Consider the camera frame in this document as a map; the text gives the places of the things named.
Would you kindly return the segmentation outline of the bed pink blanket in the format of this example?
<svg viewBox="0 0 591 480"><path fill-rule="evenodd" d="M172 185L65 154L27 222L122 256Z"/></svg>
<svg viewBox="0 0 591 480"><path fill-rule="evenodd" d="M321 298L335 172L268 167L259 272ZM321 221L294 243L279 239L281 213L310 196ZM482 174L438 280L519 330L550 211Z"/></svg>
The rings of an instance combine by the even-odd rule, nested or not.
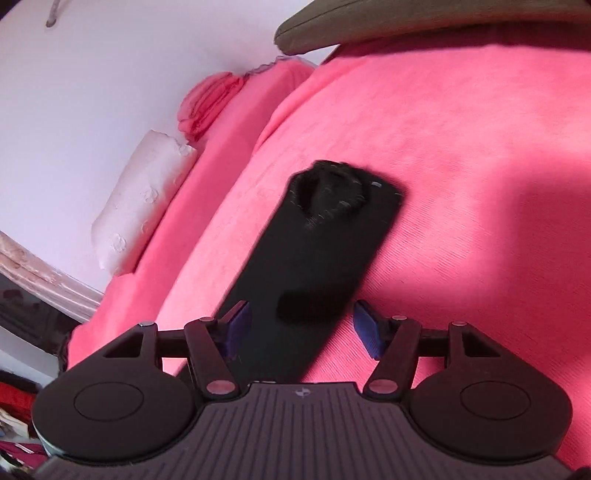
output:
<svg viewBox="0 0 591 480"><path fill-rule="evenodd" d="M590 29L481 25L341 47L283 101L157 318L211 315L317 160L399 184L360 297L431 328L471 323L560 384L560 455L590 461Z"/></svg>
<svg viewBox="0 0 591 480"><path fill-rule="evenodd" d="M301 59L277 59L246 76L245 86L195 143L199 157L173 197L134 270L112 276L89 321L67 344L73 367L130 327L151 322L214 213L252 157L280 103L311 76Z"/></svg>

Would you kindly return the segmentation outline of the olive brown headboard cushion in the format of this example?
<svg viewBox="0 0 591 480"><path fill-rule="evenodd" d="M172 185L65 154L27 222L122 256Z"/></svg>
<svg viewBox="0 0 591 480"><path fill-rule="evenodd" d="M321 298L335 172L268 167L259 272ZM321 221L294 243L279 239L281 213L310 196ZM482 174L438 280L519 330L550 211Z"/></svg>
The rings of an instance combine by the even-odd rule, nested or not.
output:
<svg viewBox="0 0 591 480"><path fill-rule="evenodd" d="M520 21L588 23L579 0L314 1L280 24L274 44L294 56L329 46L444 28Z"/></svg>

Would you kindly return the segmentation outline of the near bed pink blanket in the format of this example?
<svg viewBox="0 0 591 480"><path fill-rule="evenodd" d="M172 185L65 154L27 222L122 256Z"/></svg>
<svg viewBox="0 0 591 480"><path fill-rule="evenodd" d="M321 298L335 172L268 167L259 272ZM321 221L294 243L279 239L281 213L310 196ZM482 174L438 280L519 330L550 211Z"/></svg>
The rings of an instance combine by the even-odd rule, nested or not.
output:
<svg viewBox="0 0 591 480"><path fill-rule="evenodd" d="M471 323L560 384L560 455L590 461L590 29L481 25L341 47L283 101L157 318L211 315L317 160L399 184L360 297L431 328Z"/></svg>

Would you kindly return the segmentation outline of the black pants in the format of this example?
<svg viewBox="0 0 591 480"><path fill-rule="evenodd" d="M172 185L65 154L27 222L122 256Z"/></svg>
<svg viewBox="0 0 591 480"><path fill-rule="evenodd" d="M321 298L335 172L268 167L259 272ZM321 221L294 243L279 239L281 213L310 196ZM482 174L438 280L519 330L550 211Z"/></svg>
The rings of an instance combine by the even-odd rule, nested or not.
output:
<svg viewBox="0 0 591 480"><path fill-rule="evenodd" d="M187 309L228 314L245 301L249 328L221 348L240 387L300 381L317 360L403 206L405 189L373 171L320 160L290 178L263 230L254 212L216 227L181 289Z"/></svg>

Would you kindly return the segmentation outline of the folded pink blanket stack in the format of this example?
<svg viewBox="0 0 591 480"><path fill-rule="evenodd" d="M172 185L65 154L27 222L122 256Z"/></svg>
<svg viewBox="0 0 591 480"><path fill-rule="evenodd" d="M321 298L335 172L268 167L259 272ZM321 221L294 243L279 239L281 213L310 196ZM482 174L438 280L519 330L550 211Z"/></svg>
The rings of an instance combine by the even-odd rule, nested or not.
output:
<svg viewBox="0 0 591 480"><path fill-rule="evenodd" d="M204 135L246 80L246 76L221 72L208 76L185 95L176 119L178 130L188 143L195 143Z"/></svg>

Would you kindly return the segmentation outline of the white embossed pillow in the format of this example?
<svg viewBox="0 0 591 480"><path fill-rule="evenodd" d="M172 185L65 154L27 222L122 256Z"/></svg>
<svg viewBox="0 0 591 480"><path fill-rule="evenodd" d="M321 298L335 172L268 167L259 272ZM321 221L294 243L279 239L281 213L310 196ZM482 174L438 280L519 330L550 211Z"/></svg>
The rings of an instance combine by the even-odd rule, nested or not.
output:
<svg viewBox="0 0 591 480"><path fill-rule="evenodd" d="M111 276L134 270L198 157L198 150L164 133L145 134L91 226L91 244L102 270Z"/></svg>

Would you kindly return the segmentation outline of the beige floral curtain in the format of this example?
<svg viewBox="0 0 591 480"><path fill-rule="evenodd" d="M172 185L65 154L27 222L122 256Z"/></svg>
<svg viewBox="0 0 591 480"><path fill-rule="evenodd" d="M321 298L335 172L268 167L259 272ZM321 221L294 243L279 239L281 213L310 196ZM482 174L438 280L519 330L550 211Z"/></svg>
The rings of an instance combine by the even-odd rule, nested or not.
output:
<svg viewBox="0 0 591 480"><path fill-rule="evenodd" d="M85 323L103 294L52 267L4 232L0 236L1 274L70 318Z"/></svg>

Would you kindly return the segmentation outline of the far bed pink blanket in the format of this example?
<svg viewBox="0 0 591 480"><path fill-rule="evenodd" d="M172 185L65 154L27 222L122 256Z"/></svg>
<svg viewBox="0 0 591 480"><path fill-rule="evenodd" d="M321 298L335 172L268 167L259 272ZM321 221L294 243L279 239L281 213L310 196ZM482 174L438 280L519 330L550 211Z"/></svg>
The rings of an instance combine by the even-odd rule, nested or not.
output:
<svg viewBox="0 0 591 480"><path fill-rule="evenodd" d="M134 270L112 276L89 321L67 344L73 367L130 327L151 322L214 213L252 157L280 103L311 76L301 59L277 59L246 76L245 86L195 143L199 157L173 197Z"/></svg>

